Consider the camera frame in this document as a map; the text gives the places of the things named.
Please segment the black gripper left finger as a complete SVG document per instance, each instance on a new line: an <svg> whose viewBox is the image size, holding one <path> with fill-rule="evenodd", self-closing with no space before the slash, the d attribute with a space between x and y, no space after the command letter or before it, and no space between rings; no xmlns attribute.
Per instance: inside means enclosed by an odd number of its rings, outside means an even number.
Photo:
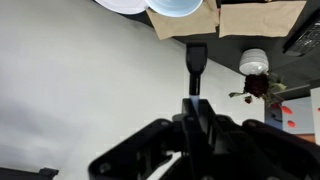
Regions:
<svg viewBox="0 0 320 180"><path fill-rule="evenodd" d="M182 101L183 133L193 180L214 180L212 152L208 143L208 122L205 116L208 101L201 99L195 110L190 99Z"/></svg>

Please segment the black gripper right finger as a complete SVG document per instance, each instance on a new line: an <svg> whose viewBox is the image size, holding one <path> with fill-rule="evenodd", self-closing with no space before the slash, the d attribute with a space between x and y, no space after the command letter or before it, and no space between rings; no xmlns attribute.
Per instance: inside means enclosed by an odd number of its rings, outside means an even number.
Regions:
<svg viewBox="0 0 320 180"><path fill-rule="evenodd" d="M215 180L266 180L266 156L240 125L216 114L205 99L200 100L199 116L213 147L210 169Z"/></svg>

